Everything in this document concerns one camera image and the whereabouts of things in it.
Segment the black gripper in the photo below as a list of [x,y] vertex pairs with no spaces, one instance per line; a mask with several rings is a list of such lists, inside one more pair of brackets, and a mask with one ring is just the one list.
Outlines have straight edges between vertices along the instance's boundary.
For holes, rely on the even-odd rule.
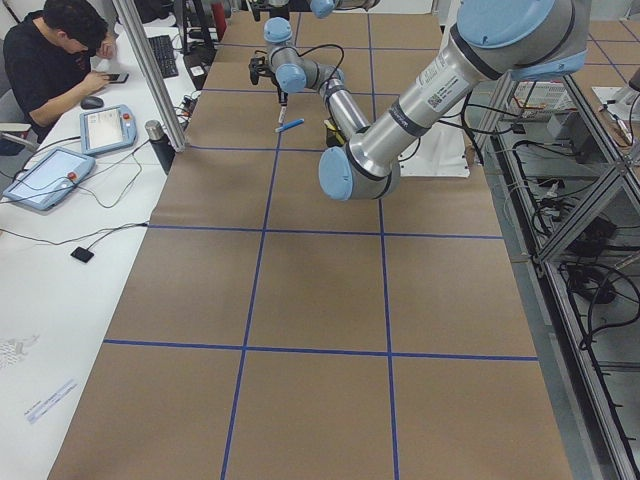
[[278,82],[275,82],[275,86],[276,86],[276,89],[277,89],[278,101],[279,102],[287,102],[288,101],[288,93],[283,90],[283,88],[281,87],[281,85]]

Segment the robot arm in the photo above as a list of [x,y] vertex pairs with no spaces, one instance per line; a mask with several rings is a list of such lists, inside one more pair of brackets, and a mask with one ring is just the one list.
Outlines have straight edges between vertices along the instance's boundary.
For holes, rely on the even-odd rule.
[[327,149],[319,161],[324,193],[340,201],[378,199],[397,186],[400,155],[478,83],[505,73],[515,81],[538,81],[580,70],[590,14],[588,1],[462,2],[445,46],[373,123],[338,67],[298,53],[285,18],[264,25],[266,66],[283,92],[316,91],[346,137],[344,146]]
[[266,11],[270,17],[290,18],[291,12],[312,12],[317,18],[323,19],[335,11],[351,11],[362,9],[369,11],[380,3],[379,0],[266,0],[247,1],[246,5],[254,12],[256,20],[260,19],[260,12]]

